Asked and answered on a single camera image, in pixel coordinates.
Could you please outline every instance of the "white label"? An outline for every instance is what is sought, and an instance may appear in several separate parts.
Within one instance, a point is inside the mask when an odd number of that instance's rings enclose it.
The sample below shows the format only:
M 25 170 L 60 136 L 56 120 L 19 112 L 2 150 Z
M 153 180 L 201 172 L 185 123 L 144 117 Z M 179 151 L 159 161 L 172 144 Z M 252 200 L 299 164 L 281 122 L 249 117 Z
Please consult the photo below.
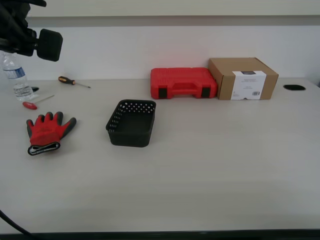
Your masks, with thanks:
M 233 71 L 235 75 L 231 100 L 259 100 L 267 75 L 263 71 Z
M 8 79 L 19 79 L 22 78 L 25 74 L 25 71 L 22 67 L 15 70 L 3 70 L 8 77 Z

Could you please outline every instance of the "red glove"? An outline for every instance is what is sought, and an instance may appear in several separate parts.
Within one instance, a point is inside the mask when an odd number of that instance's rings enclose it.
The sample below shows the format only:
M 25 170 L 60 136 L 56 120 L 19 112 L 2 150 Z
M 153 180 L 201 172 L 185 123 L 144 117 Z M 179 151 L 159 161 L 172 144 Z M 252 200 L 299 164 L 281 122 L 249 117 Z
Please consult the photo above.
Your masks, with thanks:
M 63 117 L 64 114 L 60 111 L 54 116 L 52 112 L 47 112 L 45 116 L 39 115 L 35 124 L 30 119 L 26 121 L 31 143 L 28 154 L 34 156 L 60 148 L 60 139 L 67 135 L 77 123 L 73 117 L 61 126 Z

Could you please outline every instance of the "red screwdriver handle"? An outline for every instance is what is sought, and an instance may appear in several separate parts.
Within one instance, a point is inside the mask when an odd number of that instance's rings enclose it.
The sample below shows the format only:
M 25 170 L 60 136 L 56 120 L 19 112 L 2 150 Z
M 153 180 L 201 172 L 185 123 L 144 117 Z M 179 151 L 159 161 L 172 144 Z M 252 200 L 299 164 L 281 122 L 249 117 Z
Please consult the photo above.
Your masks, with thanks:
M 63 84 L 71 84 L 71 85 L 75 85 L 76 81 L 75 80 L 71 80 L 65 76 L 60 76 L 58 77 L 59 82 L 63 83 Z
M 24 107 L 26 107 L 27 109 L 31 109 L 31 110 L 36 110 L 36 109 L 37 109 L 37 106 L 36 106 L 34 103 L 32 103 L 32 102 L 24 101 L 24 102 L 22 103 L 22 105 L 23 105 Z

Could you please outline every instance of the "red toolbox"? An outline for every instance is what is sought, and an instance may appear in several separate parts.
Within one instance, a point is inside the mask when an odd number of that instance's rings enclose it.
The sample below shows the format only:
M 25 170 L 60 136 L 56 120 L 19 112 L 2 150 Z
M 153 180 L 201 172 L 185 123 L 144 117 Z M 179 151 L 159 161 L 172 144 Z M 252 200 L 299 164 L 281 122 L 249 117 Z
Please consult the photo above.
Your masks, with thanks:
M 171 99 L 174 95 L 214 98 L 217 83 L 205 67 L 154 68 L 151 70 L 151 96 Z

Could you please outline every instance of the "screwdriver handle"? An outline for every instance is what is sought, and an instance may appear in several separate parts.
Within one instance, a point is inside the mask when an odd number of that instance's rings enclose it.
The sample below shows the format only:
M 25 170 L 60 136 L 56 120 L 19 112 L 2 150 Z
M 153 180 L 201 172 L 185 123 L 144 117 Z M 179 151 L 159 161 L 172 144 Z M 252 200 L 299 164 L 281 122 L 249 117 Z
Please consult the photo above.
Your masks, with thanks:
M 65 76 L 60 76 L 58 77 L 59 82 L 63 83 L 63 84 L 71 84 L 71 85 L 75 85 L 76 81 L 75 80 L 71 80 Z

